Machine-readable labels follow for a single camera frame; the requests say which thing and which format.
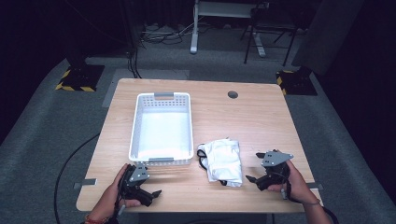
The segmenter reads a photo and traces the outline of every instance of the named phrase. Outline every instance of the white plastic basket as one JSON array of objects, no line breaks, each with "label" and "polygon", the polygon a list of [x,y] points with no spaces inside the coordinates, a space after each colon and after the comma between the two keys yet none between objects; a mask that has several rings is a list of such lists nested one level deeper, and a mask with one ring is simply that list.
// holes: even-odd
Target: white plastic basket
[{"label": "white plastic basket", "polygon": [[141,93],[129,159],[145,165],[185,165],[193,156],[191,103],[186,92]]}]

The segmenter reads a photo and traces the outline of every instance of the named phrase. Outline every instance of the human hand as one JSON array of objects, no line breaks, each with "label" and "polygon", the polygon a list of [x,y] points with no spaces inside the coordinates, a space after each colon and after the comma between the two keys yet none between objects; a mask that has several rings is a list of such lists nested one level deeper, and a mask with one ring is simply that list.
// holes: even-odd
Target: human hand
[{"label": "human hand", "polygon": [[[124,164],[120,169],[119,173],[116,175],[113,183],[107,187],[105,192],[102,194],[102,197],[99,199],[96,206],[93,208],[91,213],[88,215],[88,218],[91,220],[103,220],[107,217],[113,216],[114,213],[114,204],[117,200],[117,196],[119,193],[119,182],[122,179],[123,174],[127,169],[128,164]],[[125,204],[125,207],[137,207],[141,203],[138,200],[121,200],[119,207],[122,207]]]},{"label": "human hand", "polygon": [[[318,203],[318,198],[306,185],[305,180],[301,173],[297,170],[291,161],[286,161],[286,164],[290,168],[289,182],[291,184],[290,196],[302,203]],[[269,191],[281,191],[286,189],[286,184],[282,185],[271,185],[268,187]]]}]

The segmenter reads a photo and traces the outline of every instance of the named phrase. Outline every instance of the chair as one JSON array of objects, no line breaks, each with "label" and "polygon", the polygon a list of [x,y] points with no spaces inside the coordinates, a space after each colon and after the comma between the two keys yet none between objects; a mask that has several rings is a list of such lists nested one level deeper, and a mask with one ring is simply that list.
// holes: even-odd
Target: chair
[{"label": "chair", "polygon": [[297,25],[298,18],[295,15],[301,14],[298,11],[293,11],[294,9],[300,9],[301,7],[293,6],[295,5],[292,3],[292,0],[266,0],[258,1],[256,6],[250,10],[249,26],[245,29],[241,36],[242,40],[245,33],[249,32],[244,63],[247,63],[248,53],[251,47],[263,47],[251,44],[251,39],[253,38],[254,34],[278,32],[277,34],[279,34],[279,36],[274,40],[274,43],[276,43],[276,41],[278,41],[285,33],[290,33],[291,36],[288,51],[283,62],[283,66],[285,66],[290,54],[294,37],[299,28]]}]

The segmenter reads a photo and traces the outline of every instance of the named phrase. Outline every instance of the wooden table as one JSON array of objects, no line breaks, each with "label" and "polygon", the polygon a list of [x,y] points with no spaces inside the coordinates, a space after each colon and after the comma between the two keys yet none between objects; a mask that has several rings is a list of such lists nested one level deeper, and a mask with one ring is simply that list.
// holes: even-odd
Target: wooden table
[{"label": "wooden table", "polygon": [[[239,141],[242,175],[265,175],[257,152],[274,148],[294,155],[292,159],[306,182],[314,182],[284,95],[274,84],[207,82],[186,80],[121,79],[92,155],[86,178],[96,185],[83,186],[77,201],[81,211],[91,211],[113,181],[128,153],[136,97],[142,92],[188,92],[191,96],[194,151],[199,144],[229,137]],[[236,91],[232,99],[229,91]],[[280,193],[259,191],[244,178],[240,188],[209,183],[196,155],[190,165],[149,167],[150,179],[141,187],[163,192],[150,207],[133,212],[227,212],[294,213],[304,209],[284,201]],[[312,189],[320,198],[318,191]]]}]

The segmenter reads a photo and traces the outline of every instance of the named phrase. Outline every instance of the dark background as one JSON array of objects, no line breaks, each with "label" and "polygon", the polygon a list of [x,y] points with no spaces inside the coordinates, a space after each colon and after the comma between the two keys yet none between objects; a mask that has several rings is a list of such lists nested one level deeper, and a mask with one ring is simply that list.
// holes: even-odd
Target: dark background
[{"label": "dark background", "polygon": [[[64,1],[59,2],[66,22],[72,27],[76,46],[84,57],[113,55],[126,47],[118,2],[70,0],[86,18],[94,21],[95,28]],[[193,1],[182,2],[181,6],[191,13]],[[166,3],[146,1],[146,4],[145,9],[153,6],[158,9]],[[40,19],[32,1],[15,0],[1,5],[0,142],[3,142],[41,80],[65,58],[65,54],[54,32]],[[176,12],[177,18],[151,10],[148,13],[157,16],[146,14],[146,20],[171,26],[188,22],[191,17],[189,13],[181,13],[184,9],[169,7]],[[332,68],[318,80],[364,159],[396,202],[393,174],[396,170],[393,161],[396,158],[393,67],[396,63],[396,19],[393,15],[390,1],[365,1]]]}]

